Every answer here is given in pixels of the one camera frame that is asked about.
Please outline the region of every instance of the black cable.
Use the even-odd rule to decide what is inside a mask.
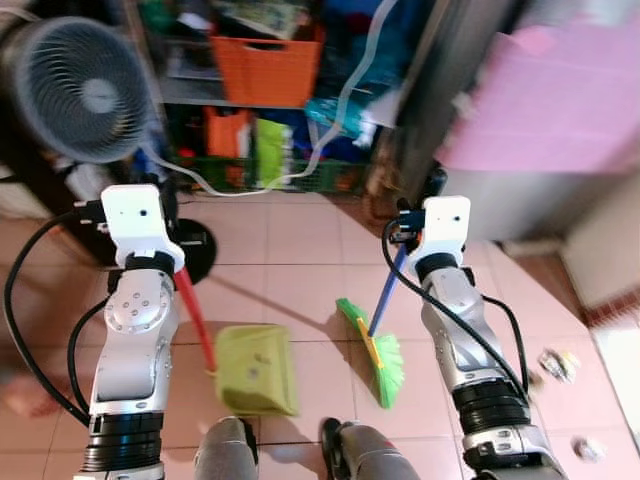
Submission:
[[[37,243],[40,238],[42,238],[49,230],[51,230],[56,225],[64,223],[67,220],[72,220],[77,218],[76,212],[67,212],[62,215],[58,215],[55,218],[52,218],[47,223],[42,225],[36,233],[27,241],[27,243],[22,247],[22,250],[16,257],[16,261],[14,262],[11,270],[9,271],[9,275],[7,277],[7,283],[4,285],[4,315],[7,321],[7,326],[9,327],[9,331],[11,332],[11,336],[13,337],[13,342],[20,352],[22,359],[27,364],[29,369],[33,372],[36,379],[40,382],[42,387],[51,395],[65,410],[67,410],[73,417],[82,423],[85,426],[89,426],[89,415],[85,414],[82,410],[76,407],[73,403],[71,403],[67,398],[51,383],[51,381],[47,378],[45,373],[38,366],[38,362],[36,362],[35,358],[29,351],[29,347],[22,337],[20,333],[20,329],[16,323],[15,316],[13,314],[13,305],[12,305],[12,293],[13,286],[16,282],[16,278],[18,273],[20,272],[20,268],[24,263],[25,258],[33,248],[33,246]]]
[[[511,330],[513,330],[513,336],[516,340],[516,349],[518,350],[518,361],[520,363],[520,377],[522,382],[522,388],[525,392],[529,393],[529,369],[527,368],[527,357],[524,353],[524,342],[522,341],[522,334],[520,333],[520,326],[516,316],[507,306],[506,303],[498,300],[497,298],[490,297],[488,295],[482,295],[482,299],[487,303],[492,303],[500,307],[509,318],[511,323]]]
[[[71,390],[73,391],[73,396],[76,398],[76,402],[85,412],[89,415],[89,404],[82,395],[82,390],[80,390],[80,384],[78,383],[78,372],[76,371],[76,343],[78,343],[78,337],[80,336],[80,332],[84,328],[93,316],[98,313],[100,310],[104,308],[107,304],[109,297],[102,300],[97,305],[93,306],[87,313],[85,313],[76,326],[73,327],[71,335],[69,335],[69,343],[67,345],[67,370],[69,371],[69,381],[71,382]]]
[[[422,290],[420,286],[416,285],[407,277],[405,277],[404,274],[393,264],[393,259],[389,254],[389,246],[387,245],[387,239],[391,234],[391,229],[397,224],[398,224],[397,220],[391,220],[387,222],[382,232],[382,253],[384,255],[385,261],[387,262],[387,265],[389,266],[393,274],[405,286],[407,286],[408,288],[413,290],[415,293],[420,295],[424,301],[426,301],[427,303],[430,303],[431,305],[436,307],[438,310],[440,310],[442,313],[444,313],[447,317],[449,317],[458,327],[464,330],[482,348],[484,348],[485,351],[489,354],[489,356],[491,356],[491,358],[493,358],[493,360],[500,366],[500,368],[504,370],[505,374],[507,375],[507,377],[509,377],[509,380],[513,384],[514,388],[517,390],[517,393],[521,397],[522,401],[525,402],[525,404],[527,404],[528,403],[527,392],[524,390],[524,388],[522,387],[522,383],[520,383],[520,380],[518,380],[518,377],[513,372],[509,364],[504,360],[504,358],[502,358],[502,356],[498,352],[496,352],[493,349],[493,347],[489,345],[487,341],[484,338],[482,338],[482,336],[478,332],[475,331],[473,327],[469,326],[458,315],[456,315],[454,312],[448,309],[447,306],[443,304],[440,300],[429,295],[427,292]]]

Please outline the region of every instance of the white power cord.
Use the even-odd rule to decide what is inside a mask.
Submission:
[[[10,15],[20,17],[21,19],[26,20],[27,22],[37,22],[38,20],[40,20],[40,17],[38,17],[37,15],[34,15],[31,12],[27,12],[22,8],[0,7],[0,13],[8,13]]]
[[[336,138],[342,130],[342,125],[344,123],[345,117],[347,116],[347,106],[349,104],[351,93],[356,89],[356,85],[358,85],[358,82],[362,79],[364,74],[367,72],[367,70],[369,70],[369,67],[371,67],[371,64],[373,63],[373,60],[376,56],[376,50],[378,48],[378,40],[380,39],[382,26],[387,16],[389,15],[389,12],[391,12],[396,3],[398,3],[398,0],[382,0],[380,5],[378,5],[375,13],[373,14],[362,59],[360,60],[360,63],[358,63],[358,66],[353,71],[351,76],[345,82],[342,90],[340,91],[340,95],[338,96],[338,107],[336,109],[336,118],[333,121],[333,125],[331,125],[331,128],[313,146],[313,151],[311,152],[309,163],[307,164],[307,168],[305,168],[304,171],[300,173],[291,173],[288,175],[283,175],[280,178],[276,178],[275,180],[267,184],[267,186],[262,190],[240,193],[223,193],[215,190],[211,185],[207,183],[204,178],[202,178],[197,173],[162,159],[155,152],[155,150],[153,149],[153,145],[151,145],[150,143],[145,143],[144,145],[142,145],[142,150],[152,161],[154,161],[158,165],[191,177],[198,185],[202,187],[205,192],[219,197],[246,197],[249,195],[259,195],[261,193],[270,192],[286,180],[290,180],[292,178],[302,178],[311,175],[318,166],[318,163],[320,163],[322,149],[331,140]]]

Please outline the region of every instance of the red dustpan handle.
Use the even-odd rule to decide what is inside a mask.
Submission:
[[[196,297],[196,291],[193,289],[189,272],[187,272],[186,268],[183,268],[174,275],[174,279],[178,286],[178,291],[180,292],[180,295],[182,295],[182,301],[186,305],[187,310],[189,310],[191,321],[196,327],[196,331],[200,337],[200,344],[202,345],[207,370],[210,373],[215,373],[216,361],[213,356],[213,346],[211,339],[209,338],[209,333],[207,332],[207,329],[204,328],[204,317],[202,315],[202,310],[200,309],[200,304],[198,303],[198,297]]]

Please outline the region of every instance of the white wall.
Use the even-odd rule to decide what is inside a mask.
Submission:
[[[640,173],[631,174],[587,214],[562,254],[586,307],[640,283]]]

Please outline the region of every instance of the robot leg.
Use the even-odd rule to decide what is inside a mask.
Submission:
[[[325,420],[322,450],[335,480],[420,480],[398,449],[367,425]]]
[[[258,480],[251,427],[235,417],[209,429],[195,457],[195,480]]]

